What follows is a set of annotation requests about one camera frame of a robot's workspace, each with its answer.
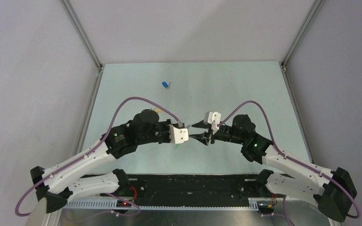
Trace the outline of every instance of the robotic arm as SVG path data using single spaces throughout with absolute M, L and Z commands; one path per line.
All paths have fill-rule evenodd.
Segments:
M 208 129 L 208 132 L 190 135 L 190 137 L 204 145 L 214 144 L 215 140 L 241 144 L 241 153 L 248 161 L 274 167 L 291 176 L 286 177 L 271 170 L 263 170 L 256 181 L 264 184 L 271 193 L 298 198 L 318 207 L 320 212 L 330 219 L 339 222 L 345 220 L 352 202 L 326 177 L 337 181 L 354 199 L 357 192 L 346 170 L 338 168 L 332 171 L 312 163 L 302 163 L 296 161 L 298 158 L 285 150 L 282 150 L 280 154 L 271 140 L 256 133 L 255 124 L 247 115 L 235 116 L 232 126 L 218 126 L 220 116 L 221 114 L 217 112 L 206 113 L 205 119 L 193 124 L 192 127 Z M 319 173 L 315 173 L 304 165 L 318 170 Z
M 284 194 L 306 201 L 335 221 L 345 220 L 352 206 L 351 198 L 354 199 L 357 195 L 346 170 L 338 168 L 332 171 L 312 163 L 297 161 L 296 157 L 285 150 L 281 151 L 271 140 L 256 133 L 255 124 L 247 115 L 235 116 L 231 126 L 222 125 L 220 118 L 221 114 L 218 112 L 206 113 L 204 120 L 192 127 L 207 129 L 207 132 L 189 135 L 184 124 L 172 124 L 170 120 L 159 122 L 156 112 L 144 110 L 135 115 L 133 120 L 113 127 L 103 143 L 98 140 L 85 151 L 57 166 L 48 169 L 33 168 L 31 176 L 35 185 L 49 177 L 36 187 L 37 198 L 47 199 L 47 213 L 51 213 L 73 199 L 101 193 L 117 194 L 124 189 L 128 190 L 130 182 L 122 169 L 100 176 L 85 175 L 101 164 L 135 152 L 138 145 L 181 144 L 191 137 L 204 145 L 214 144 L 216 140 L 241 144 L 241 153 L 248 161 L 274 167 L 291 176 L 265 169 L 258 175 L 257 183 L 265 185 L 273 194 Z M 53 175 L 53 172 L 62 167 L 65 169 Z M 351 198 L 335 183 L 330 183 L 330 180 L 336 181 Z
M 47 213 L 57 211 L 67 202 L 100 193 L 116 193 L 128 189 L 130 184 L 122 169 L 94 177 L 83 178 L 92 169 L 136 151 L 138 145 L 149 143 L 181 144 L 189 139 L 188 129 L 171 120 L 159 122 L 159 115 L 152 110 L 144 110 L 126 124 L 113 127 L 105 141 L 91 154 L 86 153 L 99 144 L 98 140 L 87 150 L 73 156 L 54 167 L 44 169 L 39 166 L 31 170 L 34 184 L 44 177 L 50 177 L 36 188 L 38 200 L 47 199 Z M 52 175 L 56 169 L 70 164 L 75 159 L 83 159 L 65 170 Z

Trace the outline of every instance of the light blue table surface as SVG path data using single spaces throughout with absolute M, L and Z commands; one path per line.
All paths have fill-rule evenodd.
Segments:
M 267 113 L 277 144 L 309 161 L 297 119 L 278 62 L 209 62 L 106 64 L 92 111 L 83 150 L 106 132 L 118 105 L 132 96 L 150 99 L 177 115 L 186 125 L 203 119 L 205 112 L 217 111 L 222 119 L 245 100 L 259 102 Z M 162 82 L 171 82 L 165 89 Z M 150 104 L 132 100 L 120 110 L 114 125 L 131 120 Z M 242 107 L 256 131 L 270 138 L 260 110 L 253 104 Z M 159 113 L 160 121 L 171 118 Z M 203 130 L 191 128 L 190 134 Z M 259 173 L 269 167 L 248 162 L 241 145 L 217 141 L 204 146 L 194 139 L 181 144 L 147 144 L 91 173 L 123 169 L 126 173 Z

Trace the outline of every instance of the white wall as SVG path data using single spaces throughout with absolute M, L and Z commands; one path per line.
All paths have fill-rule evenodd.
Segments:
M 281 61 L 313 0 L 71 0 L 103 63 Z
M 0 0 L 0 226 L 24 225 L 31 168 L 70 157 L 96 73 L 58 0 Z
M 314 159 L 350 172 L 362 209 L 362 1 L 326 1 L 287 71 Z

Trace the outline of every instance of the small blue cylinder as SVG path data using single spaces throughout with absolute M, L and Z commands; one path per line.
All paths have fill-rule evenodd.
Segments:
M 167 84 L 167 82 L 162 82 L 162 85 L 167 89 L 168 88 L 168 84 Z

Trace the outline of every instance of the metal frame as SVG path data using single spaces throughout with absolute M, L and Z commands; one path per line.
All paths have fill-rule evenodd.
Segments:
M 92 210 L 124 210 L 117 206 L 118 199 L 85 198 L 69 202 L 63 209 L 92 209 Z M 171 206 L 139 206 L 141 210 L 226 210 L 226 211 L 258 211 L 257 201 L 249 198 L 249 206 L 243 207 L 171 207 Z
M 102 80 L 102 74 L 103 74 L 104 67 L 101 68 L 100 72 L 98 73 L 94 86 L 88 101 L 87 109 L 85 110 L 84 119 L 81 124 L 80 131 L 78 132 L 77 137 L 77 145 L 75 146 L 75 149 L 73 150 L 73 155 L 76 155 L 82 151 L 82 146 L 84 144 L 85 136 L 87 135 L 88 126 L 90 124 L 92 110 L 95 105 L 96 96 L 98 94 L 98 89 L 100 85 L 100 81 Z
M 72 22 L 76 32 L 79 34 L 79 37 L 81 39 L 81 41 L 83 42 L 84 46 L 86 47 L 89 55 L 91 56 L 97 70 L 98 70 L 98 75 L 95 79 L 95 83 L 93 86 L 93 90 L 88 102 L 88 106 L 85 112 L 85 116 L 82 122 L 82 126 L 80 129 L 80 132 L 78 134 L 78 138 L 77 138 L 77 145 L 73 151 L 73 155 L 76 155 L 77 153 L 79 153 L 80 151 L 82 151 L 82 146 L 83 146 L 83 142 L 86 136 L 86 132 L 88 129 L 88 125 L 91 119 L 91 114 L 92 114 L 92 109 L 93 106 L 95 104 L 95 100 L 96 100 L 96 96 L 98 93 L 98 89 L 99 89 L 99 85 L 100 85 L 100 81 L 102 78 L 102 73 L 103 73 L 103 66 L 102 63 L 100 62 L 98 56 L 96 55 L 95 50 L 93 49 L 93 46 L 91 45 L 84 29 L 81 26 L 81 23 L 77 17 L 77 15 L 75 14 L 69 0 L 60 0 L 60 2 L 63 5 L 63 8 L 65 10 L 65 12 L 67 13 L 70 21 Z M 307 33 L 307 31 L 309 30 L 310 25 L 312 24 L 315 16 L 318 14 L 319 9 L 321 8 L 321 6 L 323 5 L 323 3 L 325 2 L 325 0 L 315 0 L 314 3 L 312 4 L 308 14 L 306 15 L 306 18 L 304 19 L 303 24 L 301 25 L 298 33 L 296 34 L 296 37 L 294 38 L 291 46 L 289 47 L 285 57 L 283 58 L 282 62 L 280 62 L 280 67 L 281 67 L 281 71 L 284 77 L 284 81 L 285 84 L 287 86 L 287 90 L 289 93 L 289 97 L 291 99 L 292 102 L 292 106 L 294 108 L 295 111 L 295 115 L 296 118 L 298 120 L 298 125 L 299 128 L 302 132 L 302 137 L 304 140 L 304 145 L 306 146 L 306 149 L 308 151 L 309 154 L 309 158 L 310 160 L 313 162 L 313 156 L 312 153 L 310 151 L 310 146 L 309 146 L 309 142 L 307 139 L 307 135 L 306 135 L 306 131 L 304 129 L 302 120 L 301 120 L 301 114 L 299 111 L 299 107 L 298 104 L 296 102 L 296 98 L 294 95 L 294 92 L 291 88 L 291 84 L 290 84 L 290 80 L 288 79 L 288 73 L 286 72 L 286 66 L 288 65 L 288 62 L 291 58 L 291 56 L 293 55 L 294 51 L 296 50 L 297 46 L 299 45 L 299 43 L 301 42 L 302 38 L 304 37 L 304 35 Z M 61 215 L 61 210 L 56 211 L 54 213 L 50 213 L 44 220 L 43 222 L 43 226 L 56 226 L 59 223 L 59 219 L 60 219 L 60 215 Z M 335 221 L 331 221 L 330 220 L 330 224 L 331 225 L 341 225 L 339 222 L 335 222 Z
M 80 39 L 84 46 L 86 47 L 88 53 L 92 57 L 93 62 L 95 63 L 96 68 L 98 71 L 101 71 L 102 63 L 99 61 L 98 56 L 96 55 L 91 42 L 89 41 L 84 29 L 81 26 L 80 21 L 78 20 L 77 15 L 75 14 L 73 7 L 71 6 L 70 2 L 68 0 L 60 0 L 60 2 L 63 5 L 63 8 L 65 9 L 71 23 L 74 25 L 75 31 L 77 31 L 78 35 L 80 36 Z
M 287 86 L 287 90 L 288 90 L 288 93 L 289 93 L 289 98 L 291 99 L 291 104 L 292 104 L 292 107 L 293 107 L 294 112 L 295 112 L 297 124 L 299 125 L 299 129 L 300 129 L 300 132 L 302 134 L 303 142 L 304 142 L 304 145 L 306 147 L 307 153 L 309 154 L 309 160 L 312 163 L 314 163 L 313 154 L 312 154 L 312 151 L 311 151 L 310 145 L 309 145 L 310 142 L 309 142 L 309 139 L 307 138 L 306 130 L 304 129 L 304 124 L 302 122 L 301 113 L 300 113 L 299 106 L 298 106 L 296 98 L 295 98 L 295 94 L 294 94 L 293 89 L 291 87 L 291 82 L 290 82 L 290 80 L 288 78 L 288 74 L 286 73 L 286 70 L 284 70 L 284 67 L 281 64 L 280 64 L 280 67 L 281 67 L 282 76 L 284 77 L 285 85 Z
M 302 40 L 303 36 L 307 33 L 312 24 L 314 18 L 318 14 L 321 6 L 324 4 L 325 0 L 315 0 L 310 7 L 309 12 L 304 18 L 303 24 L 300 26 L 299 31 L 297 32 L 294 40 L 292 41 L 291 46 L 288 49 L 287 54 L 285 55 L 284 59 L 281 62 L 281 65 L 285 67 L 289 60 L 291 59 L 292 54 L 294 53 L 296 47 L 299 45 L 300 41 Z

